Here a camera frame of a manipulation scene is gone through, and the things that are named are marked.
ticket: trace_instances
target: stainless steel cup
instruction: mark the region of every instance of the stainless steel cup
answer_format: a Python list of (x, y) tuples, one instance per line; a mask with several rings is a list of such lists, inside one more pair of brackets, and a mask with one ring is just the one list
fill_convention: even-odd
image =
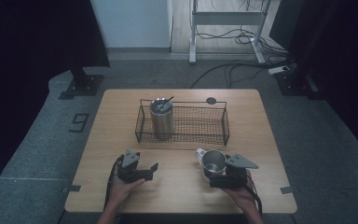
[(222, 175), (226, 170), (226, 156), (219, 150), (196, 150), (196, 157), (201, 165), (201, 175), (204, 180), (209, 182), (212, 175)]
[(172, 103), (165, 98), (157, 98), (150, 104), (154, 135), (166, 140), (174, 134)]

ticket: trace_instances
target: black wire basket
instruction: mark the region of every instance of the black wire basket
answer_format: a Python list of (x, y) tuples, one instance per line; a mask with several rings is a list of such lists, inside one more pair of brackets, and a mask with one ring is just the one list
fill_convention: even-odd
[(214, 145), (227, 145), (229, 138), (227, 102), (172, 102), (174, 133), (167, 139), (155, 136), (150, 115), (151, 100), (141, 100), (136, 121), (138, 142), (198, 142)]

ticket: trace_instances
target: hand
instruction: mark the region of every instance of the hand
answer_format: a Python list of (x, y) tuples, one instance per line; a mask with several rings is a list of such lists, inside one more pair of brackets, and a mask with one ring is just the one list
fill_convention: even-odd
[(145, 180), (139, 179), (133, 183), (126, 184), (124, 181), (122, 181), (120, 178), (118, 178), (118, 169), (120, 169), (121, 161), (117, 164), (115, 169), (115, 174), (113, 176), (113, 183), (112, 188), (110, 189), (110, 197), (108, 203), (112, 203), (114, 205), (121, 205), (124, 200), (130, 195), (130, 192), (141, 186)]
[(103, 213), (101, 214), (100, 219), (98, 220), (98, 224), (111, 224), (113, 223), (117, 210), (120, 205), (126, 200), (126, 198), (130, 195), (130, 192), (141, 186), (145, 179), (139, 179), (133, 183), (126, 184), (120, 178), (118, 178), (118, 169), (120, 168), (121, 163), (119, 162), (116, 165), (115, 174), (112, 178), (112, 188), (110, 189), (109, 201), (106, 204)]
[[(246, 170), (246, 174), (248, 175), (247, 186), (249, 189), (253, 189), (253, 182), (251, 179), (251, 172)], [(225, 193), (227, 193), (234, 203), (242, 210), (242, 212), (248, 218), (250, 223), (262, 224), (264, 223), (260, 214), (257, 211), (257, 207), (255, 205), (254, 197), (246, 190), (245, 188), (240, 189), (222, 189)]]

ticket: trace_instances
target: gray floor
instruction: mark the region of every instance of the gray floor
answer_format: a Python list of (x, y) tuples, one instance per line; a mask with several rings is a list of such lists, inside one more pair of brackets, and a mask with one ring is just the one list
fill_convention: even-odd
[[(59, 100), (72, 79), (68, 72), (49, 82), (44, 107), (0, 175), (0, 223), (95, 223), (100, 214), (63, 211), (104, 90), (188, 89), (210, 68), (230, 62), (204, 56), (190, 65), (181, 54), (124, 53), (110, 59), (111, 68), (85, 69), (88, 75), (104, 75), (96, 96)], [(240, 68), (233, 78), (259, 70)], [(223, 74), (224, 68), (216, 69), (195, 88), (224, 89)], [(232, 88), (259, 90), (294, 189), (297, 212), (265, 214), (266, 223), (358, 223), (358, 142), (329, 104), (281, 95), (266, 70)], [(89, 114), (82, 133), (70, 132), (81, 128), (72, 122), (76, 114)]]

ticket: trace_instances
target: black cable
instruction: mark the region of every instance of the black cable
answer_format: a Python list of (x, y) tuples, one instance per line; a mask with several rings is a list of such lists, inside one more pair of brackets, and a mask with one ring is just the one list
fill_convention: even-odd
[(112, 188), (112, 184), (113, 184), (113, 176), (115, 175), (115, 170), (116, 170), (116, 166), (118, 164), (119, 161), (121, 161), (123, 158), (123, 155), (121, 155), (119, 158), (117, 158), (117, 160), (115, 161), (115, 163), (112, 166), (112, 170), (110, 172), (110, 176), (107, 180), (107, 186), (106, 186), (106, 194), (105, 194), (105, 202), (103, 205), (103, 210), (106, 207), (108, 201), (109, 201), (109, 197), (110, 197), (110, 189)]
[(240, 67), (240, 66), (244, 66), (244, 65), (242, 65), (242, 64), (240, 64), (240, 63), (237, 63), (237, 64), (235, 64), (234, 66), (232, 66), (230, 69), (229, 69), (229, 72), (228, 72), (228, 80), (229, 80), (229, 82), (228, 82), (228, 89), (231, 89), (231, 84), (232, 84), (232, 72), (234, 71), (234, 69), (235, 68), (237, 68), (237, 67)]
[(252, 189), (249, 188), (249, 186), (247, 186), (246, 184), (243, 185), (243, 187), (252, 195), (252, 197), (255, 199), (255, 201), (257, 202), (257, 207), (258, 207), (258, 213), (260, 214), (260, 216), (263, 216), (263, 204), (261, 203), (260, 197), (258, 197), (257, 193), (254, 192)]
[(210, 35), (210, 34), (205, 34), (205, 33), (199, 33), (199, 30), (197, 29), (196, 27), (196, 33), (197, 35), (201, 38), (201, 39), (214, 39), (214, 38), (220, 38), (220, 39), (232, 39), (232, 38), (237, 38), (238, 36), (237, 35), (234, 35), (234, 36), (225, 36), (225, 35), (229, 35), (231, 34), (232, 32), (235, 32), (235, 31), (240, 31), (240, 29), (234, 29), (234, 30), (230, 30), (222, 35)]
[(243, 3), (240, 5), (240, 7), (238, 7), (237, 11), (240, 11), (241, 7), (245, 4), (246, 0), (243, 0)]
[[(255, 36), (255, 33), (252, 33), (250, 31), (242, 29), (242, 26), (241, 26), (241, 34), (243, 36), (248, 37), (248, 38)], [(281, 49), (281, 48), (276, 48), (276, 47), (271, 46), (267, 42), (267, 40), (265, 38), (263, 38), (262, 36), (260, 36), (260, 38), (259, 38), (259, 43), (263, 47), (263, 50), (268, 52), (268, 53), (274, 53), (274, 54), (280, 54), (282, 56), (287, 56), (287, 50), (286, 49)]]
[(249, 10), (249, 6), (251, 5), (251, 0), (248, 0), (247, 2), (246, 2), (246, 11), (248, 11)]
[[(243, 37), (246, 37), (248, 39), (248, 41), (246, 42), (242, 42), (242, 38)], [(241, 44), (241, 45), (247, 45), (247, 44), (252, 44), (252, 41), (251, 41), (251, 36), (249, 35), (238, 35), (237, 38), (235, 38), (235, 43), (237, 44)]]
[(225, 68), (225, 82), (226, 82), (226, 87), (229, 89), (230, 88), (230, 83), (231, 83), (231, 76), (230, 76), (230, 73), (227, 72), (227, 69), (231, 66), (231, 65), (235, 65), (235, 62), (242, 62), (241, 60), (234, 60), (234, 61), (231, 61), (229, 65), (226, 66)]
[(232, 81), (232, 82), (230, 83), (229, 88), (231, 89), (232, 84), (234, 84), (234, 83), (236, 83), (236, 82), (240, 82), (240, 81), (243, 81), (243, 80), (246, 80), (246, 79), (256, 78), (257, 75), (260, 74), (260, 73), (261, 73), (263, 70), (265, 70), (265, 69), (266, 69), (266, 68), (260, 69), (260, 70), (257, 71), (252, 77), (243, 77), (243, 78), (240, 78), (240, 79), (238, 79), (238, 80)]
[[(284, 65), (287, 65), (288, 63), (292, 63), (293, 60), (292, 59), (288, 59), (288, 60), (285, 60), (285, 61), (282, 61), (282, 62), (279, 62), (279, 63), (271, 63), (271, 64), (258, 64), (258, 63), (249, 63), (249, 62), (244, 62), (244, 63), (239, 63), (241, 65), (244, 65), (244, 66), (252, 66), (252, 67), (259, 67), (259, 68), (264, 68), (264, 69), (268, 69), (268, 68), (272, 68), (272, 67), (279, 67), (279, 66), (284, 66)], [(213, 70), (217, 69), (217, 68), (221, 68), (221, 67), (225, 67), (225, 66), (228, 66), (228, 65), (234, 65), (236, 63), (225, 63), (225, 64), (221, 64), (221, 65), (217, 65), (211, 69), (209, 69), (208, 71), (204, 72), (201, 76), (199, 76), (197, 78), (196, 81), (193, 82), (193, 84), (190, 86), (190, 89), (193, 89), (194, 86), (203, 78), (205, 77), (206, 75), (208, 75), (208, 73), (212, 72)]]
[(264, 0), (261, 2), (260, 5), (258, 5), (258, 7), (255, 5), (257, 1), (255, 1), (254, 5), (251, 7), (253, 10), (256, 10), (258, 8), (260, 8), (260, 10), (263, 10), (263, 4), (264, 4)]
[(247, 175), (247, 174), (246, 174), (246, 176), (252, 181), (252, 185), (253, 185), (253, 188), (255, 190), (255, 194), (257, 194), (257, 189), (255, 188), (255, 182), (253, 181), (252, 177)]
[(213, 5), (213, 0), (211, 0), (211, 4), (212, 4), (212, 7), (214, 8), (214, 10), (217, 11), (217, 9)]
[(61, 213), (61, 215), (60, 215), (60, 219), (58, 219), (57, 224), (60, 224), (60, 223), (61, 223), (62, 218), (63, 218), (63, 215), (65, 215), (65, 213), (66, 213), (66, 210), (65, 210), (65, 209), (63, 209), (63, 211), (62, 211), (62, 213)]

